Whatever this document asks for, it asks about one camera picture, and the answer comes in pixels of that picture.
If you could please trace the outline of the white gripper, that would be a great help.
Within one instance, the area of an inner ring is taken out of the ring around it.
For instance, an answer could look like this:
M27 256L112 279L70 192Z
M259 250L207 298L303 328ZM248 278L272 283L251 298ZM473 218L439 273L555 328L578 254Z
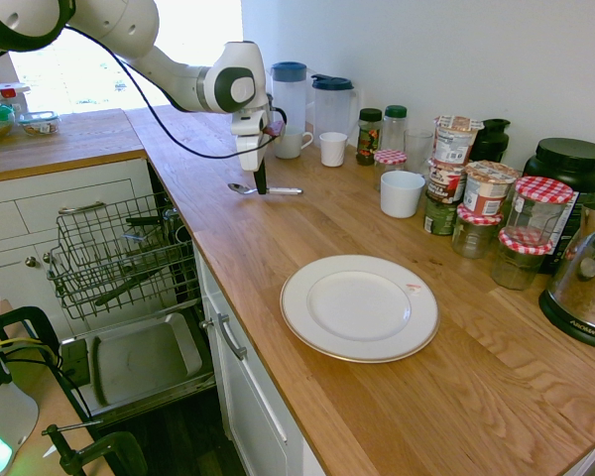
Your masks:
M267 193L266 167L263 162L269 141L266 134L239 135L236 137L236 148L240 166L245 172L254 172L257 193Z

